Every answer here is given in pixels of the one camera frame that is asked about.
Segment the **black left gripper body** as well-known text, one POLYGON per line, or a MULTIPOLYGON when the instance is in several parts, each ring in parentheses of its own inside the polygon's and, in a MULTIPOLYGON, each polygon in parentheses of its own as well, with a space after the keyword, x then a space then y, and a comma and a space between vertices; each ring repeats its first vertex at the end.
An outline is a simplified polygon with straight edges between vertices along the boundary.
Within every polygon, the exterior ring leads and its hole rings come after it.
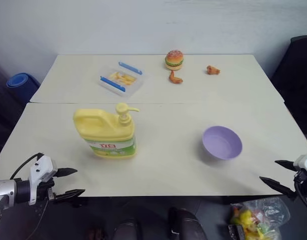
POLYGON ((53 192, 53 187, 55 185, 54 178, 52 177, 47 182, 41 182, 37 187, 37 200, 48 200, 53 201, 56 194, 53 192))

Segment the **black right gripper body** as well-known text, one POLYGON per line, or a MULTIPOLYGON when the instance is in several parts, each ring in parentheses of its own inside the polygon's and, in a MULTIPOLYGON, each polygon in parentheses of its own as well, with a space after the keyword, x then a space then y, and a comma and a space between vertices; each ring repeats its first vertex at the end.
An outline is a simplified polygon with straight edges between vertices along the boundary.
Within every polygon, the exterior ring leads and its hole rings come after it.
POLYGON ((307 198, 307 172, 304 169, 299 170, 295 174, 294 187, 298 196, 307 198))

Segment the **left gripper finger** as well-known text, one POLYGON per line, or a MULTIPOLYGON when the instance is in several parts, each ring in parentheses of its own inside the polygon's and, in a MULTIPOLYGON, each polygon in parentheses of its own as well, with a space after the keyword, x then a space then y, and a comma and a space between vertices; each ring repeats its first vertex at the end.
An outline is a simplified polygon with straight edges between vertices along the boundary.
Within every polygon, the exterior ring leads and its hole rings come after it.
POLYGON ((68 190, 63 194, 60 195, 55 195, 54 196, 54 201, 55 202, 66 202, 69 201, 73 198, 76 198, 83 194, 85 192, 85 189, 73 189, 73 190, 68 190))
POLYGON ((56 178, 61 178, 61 177, 69 176, 76 172, 77 172, 76 169, 70 168, 70 167, 59 168, 53 176, 56 178))

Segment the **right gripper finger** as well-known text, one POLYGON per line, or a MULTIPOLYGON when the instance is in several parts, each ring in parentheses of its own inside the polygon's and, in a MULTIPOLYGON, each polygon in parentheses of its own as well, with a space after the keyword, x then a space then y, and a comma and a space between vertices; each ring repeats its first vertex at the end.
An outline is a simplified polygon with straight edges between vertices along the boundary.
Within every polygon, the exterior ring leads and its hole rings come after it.
POLYGON ((288 170, 291 170, 291 171, 294 171, 296 172, 297 169, 296 167, 294 166, 294 162, 293 161, 288 161, 288 160, 276 160, 275 163, 277 163, 278 165, 288 169, 288 170))
POLYGON ((271 178, 268 177, 259 177, 260 180, 265 183, 267 186, 269 186, 271 189, 287 196, 290 199, 295 199, 297 197, 297 194, 292 191, 290 188, 280 184, 280 182, 273 180, 271 178))

